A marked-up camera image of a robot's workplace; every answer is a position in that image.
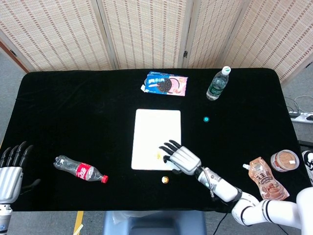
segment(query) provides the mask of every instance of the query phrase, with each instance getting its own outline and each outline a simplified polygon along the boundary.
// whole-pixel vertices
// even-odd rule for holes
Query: gray carpet
[[[4,138],[15,99],[25,72],[0,53],[0,143]]]
[[[23,77],[23,72],[16,68],[6,57],[0,54],[0,142],[10,119],[17,91]],[[284,95],[296,98],[299,95],[313,95],[313,65],[309,66],[288,85],[283,87]],[[302,109],[313,109],[313,102],[308,99],[299,100]],[[313,125],[295,123],[294,128],[298,139],[313,141]],[[85,211],[81,235],[101,235],[103,211]],[[207,234],[213,234],[218,222],[224,214],[206,212]],[[70,235],[73,234],[76,211],[58,212],[14,212],[8,235]],[[289,235],[299,235],[300,230],[283,226]],[[277,225],[264,223],[244,227],[239,225],[229,214],[219,227],[217,235],[269,235],[284,234]]]
[[[283,93],[285,97],[295,99],[300,95],[313,96],[313,64],[308,66],[299,75],[288,83],[283,85]],[[293,101],[285,98],[288,109],[297,111]],[[299,107],[305,111],[313,112],[313,99],[301,97],[297,99]],[[313,124],[293,122],[294,130],[299,140],[313,142]]]

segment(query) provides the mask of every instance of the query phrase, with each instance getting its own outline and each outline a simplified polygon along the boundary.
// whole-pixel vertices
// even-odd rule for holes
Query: small yellow object
[[[162,177],[162,183],[167,184],[168,181],[169,181],[169,179],[168,179],[167,176],[163,176],[163,177]]]

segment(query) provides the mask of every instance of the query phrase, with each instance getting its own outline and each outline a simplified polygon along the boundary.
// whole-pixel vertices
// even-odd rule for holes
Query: white paper
[[[168,140],[181,143],[180,111],[137,109],[132,169],[178,170],[170,161],[163,161],[166,153],[159,146]]]

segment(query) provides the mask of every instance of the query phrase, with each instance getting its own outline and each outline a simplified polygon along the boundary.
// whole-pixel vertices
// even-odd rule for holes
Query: snack bag
[[[151,71],[144,92],[185,96],[188,77]]]
[[[245,168],[259,187],[263,199],[284,200],[289,197],[287,190],[274,178],[269,165],[261,157],[251,161]]]

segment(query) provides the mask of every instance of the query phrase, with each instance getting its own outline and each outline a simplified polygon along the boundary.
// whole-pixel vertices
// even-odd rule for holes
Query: clear plastic bottle
[[[56,157],[53,165],[58,170],[66,171],[86,181],[101,181],[104,184],[108,181],[108,176],[102,175],[97,168],[64,155]]]
[[[224,66],[222,71],[218,72],[212,82],[209,88],[206,92],[206,97],[209,100],[216,100],[218,97],[220,97],[223,89],[226,87],[228,82],[228,75],[230,73],[231,69],[229,66]]]

